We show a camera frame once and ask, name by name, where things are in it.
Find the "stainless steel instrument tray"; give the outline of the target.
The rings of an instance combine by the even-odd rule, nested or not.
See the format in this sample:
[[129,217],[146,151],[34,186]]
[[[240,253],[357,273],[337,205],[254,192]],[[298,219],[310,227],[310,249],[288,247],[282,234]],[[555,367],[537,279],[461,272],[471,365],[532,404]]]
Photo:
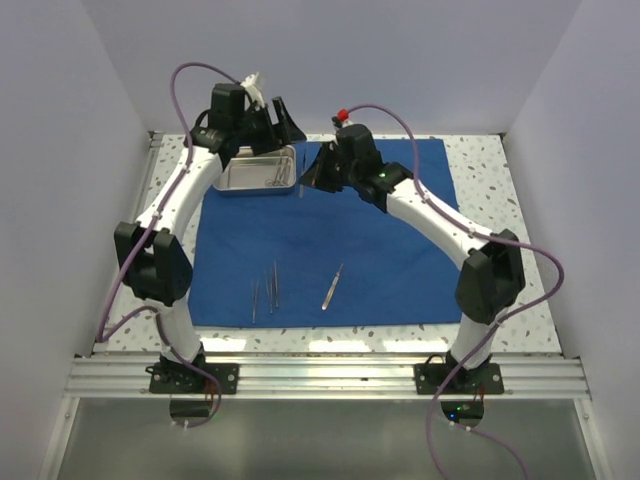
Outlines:
[[[281,156],[291,158],[288,184],[283,187],[267,187],[265,181],[275,174],[276,163]],[[222,196],[286,195],[292,193],[297,183],[297,158],[293,146],[255,155],[249,147],[242,147],[229,161],[223,173],[213,181],[213,189]]]

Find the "blue surgical drape cloth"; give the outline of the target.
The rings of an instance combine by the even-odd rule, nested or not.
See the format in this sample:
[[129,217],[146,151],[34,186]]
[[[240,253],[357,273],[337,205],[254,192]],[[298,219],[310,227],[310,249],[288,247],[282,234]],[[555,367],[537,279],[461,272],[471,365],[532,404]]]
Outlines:
[[[188,306],[199,327],[319,328],[456,323],[458,272],[433,243],[347,189],[222,196],[201,207]],[[264,275],[277,262],[280,307]],[[326,311],[321,305],[341,263]],[[260,281],[252,323],[252,282]]]

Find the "steel scalpel handle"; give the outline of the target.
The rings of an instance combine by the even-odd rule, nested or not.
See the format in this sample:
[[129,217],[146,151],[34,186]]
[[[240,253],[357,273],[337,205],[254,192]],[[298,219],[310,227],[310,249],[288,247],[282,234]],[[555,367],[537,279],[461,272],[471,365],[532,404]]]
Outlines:
[[325,298],[323,300],[323,303],[321,305],[321,310],[323,310],[323,311],[326,311],[328,309],[330,303],[331,303],[331,300],[332,300],[332,298],[334,296],[337,284],[338,284],[338,282],[339,282],[339,280],[341,278],[341,274],[342,274],[343,268],[344,268],[344,263],[341,263],[339,268],[338,268],[338,270],[337,270],[337,272],[335,273],[335,275],[333,277],[333,280],[332,280],[332,282],[331,282],[331,284],[329,286],[327,294],[326,294],[326,296],[325,296]]
[[301,164],[301,169],[300,169],[300,176],[299,176],[299,179],[298,179],[298,186],[299,186],[298,195],[299,195],[300,199],[302,199],[303,196],[304,196],[304,188],[305,187],[304,187],[302,179],[303,179],[305,171],[306,171],[306,150],[303,153],[302,164]]

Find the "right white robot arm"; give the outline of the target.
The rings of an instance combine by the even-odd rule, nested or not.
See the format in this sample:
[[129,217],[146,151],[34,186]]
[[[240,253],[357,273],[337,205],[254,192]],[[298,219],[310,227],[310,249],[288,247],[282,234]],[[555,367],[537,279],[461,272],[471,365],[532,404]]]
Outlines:
[[455,301],[462,317],[444,362],[426,366],[425,376],[461,393],[476,386],[490,363],[499,322],[525,286],[518,237],[508,229],[494,233],[463,216],[422,184],[417,169],[384,161],[362,124],[343,127],[322,143],[300,182],[329,193],[350,187],[447,255],[459,272]]

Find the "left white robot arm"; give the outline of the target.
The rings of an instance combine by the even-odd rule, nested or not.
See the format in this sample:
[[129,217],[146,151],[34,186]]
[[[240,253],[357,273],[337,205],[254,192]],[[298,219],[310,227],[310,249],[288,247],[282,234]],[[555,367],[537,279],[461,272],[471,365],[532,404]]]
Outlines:
[[259,76],[219,83],[209,109],[187,130],[180,160],[153,202],[114,232],[122,282],[150,312],[160,336],[159,360],[148,367],[154,393],[216,390],[188,308],[193,266],[182,240],[204,195],[240,150],[255,155],[304,141],[276,97],[266,102]]

